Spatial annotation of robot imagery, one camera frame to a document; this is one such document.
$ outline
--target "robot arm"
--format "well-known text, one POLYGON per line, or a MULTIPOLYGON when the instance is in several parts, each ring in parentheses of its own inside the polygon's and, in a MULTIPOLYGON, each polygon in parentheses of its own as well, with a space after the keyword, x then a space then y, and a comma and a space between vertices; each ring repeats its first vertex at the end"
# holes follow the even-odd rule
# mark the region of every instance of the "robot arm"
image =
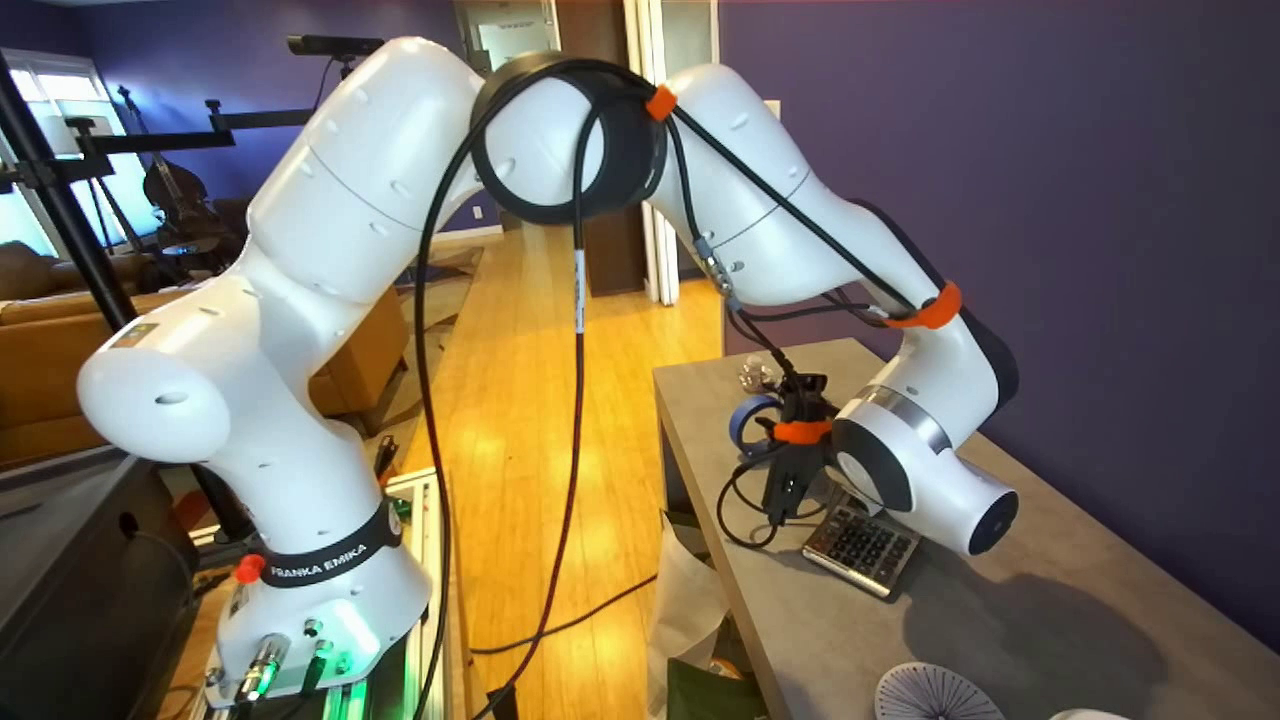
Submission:
MULTIPOLYGON (((597 67, 582 58, 563 63, 567 74, 493 86, 439 43, 383 43, 322 101, 250 198, 245 257, 133 320, 82 362, 82 415, 111 443, 208 463, 261 529, 262 577, 241 589, 216 639, 225 694, 353 683, 429 609, 429 580, 391 544, 361 436, 314 415, 307 375, 437 231, 425 222, 439 186, 437 221, 477 186, 516 197, 527 221, 555 221, 581 197, 614 205, 652 191, 738 303, 793 303, 867 280, 890 314, 921 314, 945 290, 884 221, 806 170, 727 67, 672 83, 702 131, 682 118, 657 131, 633 113, 652 86, 597 67), (747 182, 711 138, 747 154, 771 191, 747 182), (597 182, 611 154, 633 154, 626 182, 597 182)), ((978 552, 1012 520, 1012 491, 968 472, 955 443, 995 401, 998 375, 974 328, 945 313, 934 328, 909 328, 900 357, 839 413, 839 463, 922 537, 978 552)))
POLYGON ((797 303, 867 284, 884 314, 902 328, 902 342, 839 407, 830 427, 839 472, 860 498, 889 509, 921 537, 963 557, 988 552, 1012 525, 1015 497, 974 474, 955 446, 1015 384, 998 339, 875 210, 814 181, 734 72, 696 67, 672 90, 701 126, 675 118, 672 142, 682 150, 672 150, 657 206, 738 303, 797 303))

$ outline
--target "wall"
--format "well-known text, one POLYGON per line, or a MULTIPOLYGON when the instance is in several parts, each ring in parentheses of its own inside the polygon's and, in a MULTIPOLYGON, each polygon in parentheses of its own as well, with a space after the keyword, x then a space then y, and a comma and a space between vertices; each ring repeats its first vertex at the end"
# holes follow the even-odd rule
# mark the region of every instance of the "wall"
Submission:
MULTIPOLYGON (((322 55, 291 55, 286 35, 430 35, 456 43, 451 2, 430 0, 146 0, 66 11, 111 86, 133 86, 151 131, 203 131, 203 101, 225 113, 311 107, 331 86, 322 55)), ((234 131, 234 146, 176 150, 213 197, 250 197, 296 126, 234 131)))
POLYGON ((0 46, 82 55, 82 35, 58 2, 0 0, 0 46))
POLYGON ((1021 357, 993 436, 1270 648, 1277 35, 1265 0, 724 2, 814 170, 1021 357))

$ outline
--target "gray wall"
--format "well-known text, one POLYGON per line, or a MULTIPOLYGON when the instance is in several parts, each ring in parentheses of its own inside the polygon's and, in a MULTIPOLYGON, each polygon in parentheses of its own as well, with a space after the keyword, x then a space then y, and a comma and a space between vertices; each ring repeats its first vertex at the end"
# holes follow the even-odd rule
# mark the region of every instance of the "gray wall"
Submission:
POLYGON ((724 58, 995 320, 988 432, 1280 648, 1280 2, 757 0, 724 58))

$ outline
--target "wooden table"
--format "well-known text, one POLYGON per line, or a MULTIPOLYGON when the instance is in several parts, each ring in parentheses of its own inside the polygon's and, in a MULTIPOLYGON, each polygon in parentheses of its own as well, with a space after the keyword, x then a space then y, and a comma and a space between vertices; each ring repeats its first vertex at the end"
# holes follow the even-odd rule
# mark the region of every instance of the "wooden table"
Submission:
MULTIPOLYGON (((853 339, 786 347, 799 372, 830 372, 849 401, 881 368, 853 339)), ((978 561, 930 544, 890 604, 799 561, 811 525, 747 552, 715 529, 715 491, 734 468, 727 413, 742 357, 657 372, 669 491, 687 491, 727 612, 771 714, 867 714, 875 681, 926 661, 974 681, 1009 720, 1112 708, 1131 720, 1280 714, 1280 656, 1096 525, 988 438, 963 459, 1021 491, 1015 529, 978 561)), ((757 513, 727 505, 727 525, 757 513)))

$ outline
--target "black wire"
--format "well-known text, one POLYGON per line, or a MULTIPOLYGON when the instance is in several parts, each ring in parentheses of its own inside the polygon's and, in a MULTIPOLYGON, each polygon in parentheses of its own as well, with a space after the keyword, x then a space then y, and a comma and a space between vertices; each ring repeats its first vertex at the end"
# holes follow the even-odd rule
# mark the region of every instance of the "black wire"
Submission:
POLYGON ((750 163, 742 163, 730 146, 724 146, 701 118, 692 118, 675 102, 675 118, 701 134, 711 150, 719 150, 738 176, 747 176, 767 198, 776 198, 797 222, 805 222, 814 239, 823 239, 844 263, 853 263, 867 284, 875 284, 884 295, 890 295, 900 309, 914 309, 900 288, 890 288, 884 277, 875 277, 864 258, 857 258, 829 228, 820 228, 811 216, 805 216, 783 191, 776 191, 750 163))
POLYGON ((747 474, 747 468, 757 468, 757 463, 734 463, 734 468, 730 468, 730 474, 719 483, 719 497, 715 497, 715 525, 719 525, 719 531, 724 531, 734 547, 750 547, 750 552, 760 552, 760 547, 767 547, 767 544, 771 544, 776 525, 767 525, 765 539, 747 539, 747 537, 734 537, 734 531, 727 529, 727 520, 724 520, 724 498, 727 498, 727 491, 734 491, 734 497, 742 498, 742 491, 738 491, 734 483, 747 474))
POLYGON ((857 303, 844 290, 823 290, 811 303, 797 303, 797 309, 738 309, 738 314, 757 320, 757 325, 783 325, 783 320, 805 320, 805 314, 823 314, 823 313, 849 313, 867 320, 870 303, 857 303))
MULTIPOLYGON (((581 617, 571 617, 571 620, 563 620, 563 624, 550 624, 550 627, 542 633, 542 639, 547 639, 547 635, 560 635, 560 633, 567 633, 567 627, 589 624, 593 617, 601 617, 601 612, 606 612, 611 604, 645 593, 647 585, 657 585, 657 577, 645 577, 639 585, 626 585, 626 589, 611 593, 606 598, 593 604, 589 612, 581 612, 581 617)), ((531 645, 531 635, 520 635, 520 639, 509 639, 509 645, 480 645, 480 648, 470 648, 470 656, 505 656, 505 650, 525 648, 525 645, 531 645)))
POLYGON ((701 231, 701 221, 696 221, 696 206, 692 206, 692 191, 687 191, 692 181, 687 181, 687 154, 682 154, 681 126, 669 123, 669 134, 672 134, 672 146, 675 146, 681 198, 682 198, 687 235, 692 235, 692 244, 701 247, 701 257, 706 258, 711 280, 719 284, 727 320, 730 320, 730 325, 742 325, 742 328, 750 333, 750 339, 757 339, 760 347, 767 347, 767 357, 780 362, 783 375, 797 375, 797 362, 793 362, 760 328, 750 328, 750 320, 738 314, 734 290, 730 290, 727 277, 719 277, 715 247, 711 247, 706 235, 701 231))
POLYGON ((456 170, 464 166, 464 160, 470 154, 470 142, 480 138, 480 131, 470 126, 461 146, 451 150, 451 160, 439 170, 437 197, 429 205, 429 221, 421 231, 421 247, 415 247, 415 284, 412 284, 412 362, 415 362, 415 389, 421 389, 421 413, 429 422, 429 446, 430 446, 430 463, 437 463, 437 488, 439 488, 439 609, 437 609, 437 635, 430 635, 430 661, 429 670, 421 681, 421 694, 415 694, 415 711, 429 711, 429 694, 430 694, 430 681, 445 656, 445 624, 448 624, 448 577, 451 577, 451 509, 448 509, 448 472, 445 472, 445 452, 439 452, 439 422, 437 422, 437 401, 430 401, 430 372, 429 372, 429 257, 430 257, 430 235, 437 235, 437 221, 445 206, 445 197, 456 181, 456 170))
POLYGON ((765 514, 765 505, 757 505, 747 491, 742 491, 742 483, 738 483, 738 474, 742 474, 747 468, 738 468, 734 472, 734 481, 727 483, 730 488, 730 497, 738 498, 738 505, 747 505, 750 513, 760 513, 765 514))
MULTIPOLYGON (((604 102, 593 102, 593 113, 582 114, 581 131, 575 131, 575 146, 571 146, 571 258, 581 268, 581 252, 582 252, 582 216, 581 216, 581 191, 582 191, 582 160, 589 160, 589 138, 593 138, 593 126, 601 118, 604 102)), ((582 351, 589 351, 589 339, 582 339, 582 320, 575 320, 575 333, 571 333, 571 452, 567 452, 567 488, 563 488, 563 513, 560 513, 560 539, 555 539, 555 557, 550 557, 550 577, 547 577, 547 593, 542 593, 542 609, 540 609, 540 620, 537 620, 537 633, 527 635, 527 648, 516 664, 516 670, 501 683, 501 688, 516 688, 516 681, 527 670, 537 648, 542 645, 547 635, 547 620, 550 620, 550 609, 555 609, 555 593, 560 593, 560 567, 563 567, 563 547, 567 547, 567 529, 571 529, 571 509, 575 509, 575 483, 581 483, 581 443, 582 443, 582 389, 589 389, 589 362, 582 362, 582 351)))

